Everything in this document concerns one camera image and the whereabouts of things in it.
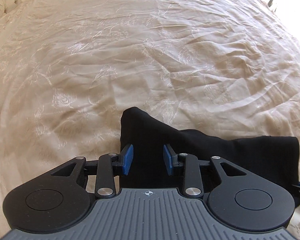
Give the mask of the cream embroidered bedspread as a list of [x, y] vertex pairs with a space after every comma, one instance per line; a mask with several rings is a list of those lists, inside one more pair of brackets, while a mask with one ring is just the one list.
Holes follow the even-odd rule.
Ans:
[[262, 0], [22, 3], [0, 20], [0, 238], [6, 194], [118, 151], [133, 106], [223, 139], [300, 142], [300, 43]]

